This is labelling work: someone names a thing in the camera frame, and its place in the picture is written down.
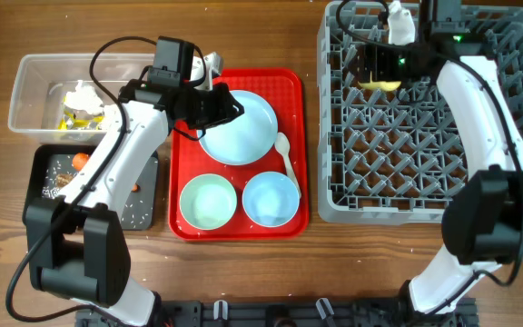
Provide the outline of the yellow plastic cup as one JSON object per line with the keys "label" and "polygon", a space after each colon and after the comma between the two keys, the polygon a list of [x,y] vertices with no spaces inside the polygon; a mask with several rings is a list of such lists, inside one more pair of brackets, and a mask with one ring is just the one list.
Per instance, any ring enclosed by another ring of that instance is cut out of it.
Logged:
{"label": "yellow plastic cup", "polygon": [[383,92],[392,92],[401,86],[401,81],[374,81],[372,72],[359,74],[357,80],[360,88],[368,90],[381,89]]}

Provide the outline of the white tissue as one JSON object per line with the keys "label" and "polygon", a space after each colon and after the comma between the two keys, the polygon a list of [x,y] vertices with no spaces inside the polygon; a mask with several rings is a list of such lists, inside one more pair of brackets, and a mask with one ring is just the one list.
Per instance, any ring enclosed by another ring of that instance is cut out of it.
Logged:
{"label": "white tissue", "polygon": [[79,80],[72,92],[64,96],[63,104],[70,109],[84,111],[89,115],[100,115],[104,111],[104,102],[94,87]]}
{"label": "white tissue", "polygon": [[102,121],[99,123],[99,128],[103,131],[108,131],[114,127],[118,127],[121,121],[121,114],[117,104],[110,104],[104,107],[104,115]]}

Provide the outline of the green bowl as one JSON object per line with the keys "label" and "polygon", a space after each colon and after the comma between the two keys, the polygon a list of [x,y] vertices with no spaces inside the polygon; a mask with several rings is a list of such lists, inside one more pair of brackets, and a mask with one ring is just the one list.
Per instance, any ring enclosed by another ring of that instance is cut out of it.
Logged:
{"label": "green bowl", "polygon": [[206,173],[191,179],[180,195],[180,211],[193,228],[212,231],[227,224],[237,208],[237,193],[224,177]]}

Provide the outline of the white rice pile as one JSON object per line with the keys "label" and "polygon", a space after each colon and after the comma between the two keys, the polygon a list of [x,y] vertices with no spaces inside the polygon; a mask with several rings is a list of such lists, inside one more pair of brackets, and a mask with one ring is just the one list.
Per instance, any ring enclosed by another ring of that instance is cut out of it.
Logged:
{"label": "white rice pile", "polygon": [[[53,154],[45,170],[44,185],[41,195],[44,198],[55,198],[61,188],[55,184],[55,177],[60,173],[69,173],[73,176],[76,170],[72,167],[73,154]],[[121,226],[127,231],[141,231],[148,229],[153,219],[153,203],[155,186],[158,177],[159,160],[153,154],[143,168],[137,182],[137,188],[130,192],[121,215]]]}

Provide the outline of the yellow silver foil wrapper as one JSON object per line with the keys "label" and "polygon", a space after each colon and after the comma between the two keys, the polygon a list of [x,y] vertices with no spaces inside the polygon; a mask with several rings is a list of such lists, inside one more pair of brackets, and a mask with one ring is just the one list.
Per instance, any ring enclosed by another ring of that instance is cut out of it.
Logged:
{"label": "yellow silver foil wrapper", "polygon": [[63,115],[57,126],[58,130],[99,130],[104,119],[102,105],[87,109],[73,109],[66,103],[62,104]]}

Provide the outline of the orange carrot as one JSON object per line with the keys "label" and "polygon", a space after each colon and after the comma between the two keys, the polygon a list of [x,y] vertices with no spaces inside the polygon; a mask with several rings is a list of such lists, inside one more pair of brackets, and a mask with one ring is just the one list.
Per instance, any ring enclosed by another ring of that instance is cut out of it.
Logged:
{"label": "orange carrot", "polygon": [[87,153],[77,153],[72,160],[72,167],[76,170],[75,175],[79,175],[86,167],[91,155]]}

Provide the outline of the brown food lump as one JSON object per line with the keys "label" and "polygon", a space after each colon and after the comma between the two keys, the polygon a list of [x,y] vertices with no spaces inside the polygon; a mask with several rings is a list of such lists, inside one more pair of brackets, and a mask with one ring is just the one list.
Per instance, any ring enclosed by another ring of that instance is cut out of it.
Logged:
{"label": "brown food lump", "polygon": [[55,177],[55,184],[58,188],[64,188],[66,185],[68,185],[72,180],[74,179],[74,176],[69,173],[60,173]]}

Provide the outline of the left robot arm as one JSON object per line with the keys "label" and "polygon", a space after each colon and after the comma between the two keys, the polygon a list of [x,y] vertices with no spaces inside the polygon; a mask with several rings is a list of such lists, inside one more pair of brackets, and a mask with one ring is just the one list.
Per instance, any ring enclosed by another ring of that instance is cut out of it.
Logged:
{"label": "left robot arm", "polygon": [[197,45],[162,36],[154,47],[153,63],[113,95],[116,124],[82,171],[55,198],[28,201],[23,213],[28,250],[17,271],[36,290],[121,326],[163,324],[159,294],[131,277],[120,223],[146,162],[178,122],[192,138],[244,112],[209,71],[192,76],[193,60],[202,57]]}

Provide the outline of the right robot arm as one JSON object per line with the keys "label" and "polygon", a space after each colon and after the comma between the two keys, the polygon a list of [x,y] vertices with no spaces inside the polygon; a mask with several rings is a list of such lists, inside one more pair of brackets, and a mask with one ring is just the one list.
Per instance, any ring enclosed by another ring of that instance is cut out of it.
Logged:
{"label": "right robot arm", "polygon": [[523,263],[523,138],[501,92],[496,53],[470,31],[457,1],[424,1],[413,17],[400,2],[379,16],[386,42],[366,40],[355,68],[361,84],[428,78],[459,130],[468,180],[445,209],[443,244],[427,268],[407,282],[419,317],[452,312],[482,278],[509,265],[510,286]]}

